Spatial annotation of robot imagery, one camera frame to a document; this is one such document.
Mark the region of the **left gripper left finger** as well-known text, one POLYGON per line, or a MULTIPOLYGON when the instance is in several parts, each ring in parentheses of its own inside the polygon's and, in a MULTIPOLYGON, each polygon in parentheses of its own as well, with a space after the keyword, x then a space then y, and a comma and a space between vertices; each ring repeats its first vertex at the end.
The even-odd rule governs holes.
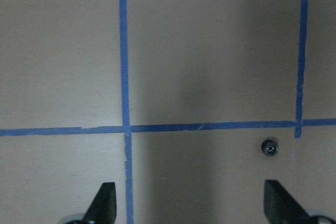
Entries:
POLYGON ((83 217, 84 223, 114 224, 117 218, 116 187, 114 182, 103 183, 83 217))

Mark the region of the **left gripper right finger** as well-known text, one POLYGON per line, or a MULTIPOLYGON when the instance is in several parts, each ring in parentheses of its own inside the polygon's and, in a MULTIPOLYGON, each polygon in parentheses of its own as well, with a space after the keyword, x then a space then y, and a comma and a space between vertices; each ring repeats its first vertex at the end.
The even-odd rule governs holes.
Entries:
POLYGON ((277 180, 264 182, 264 214, 269 223, 306 223, 310 216, 277 180))

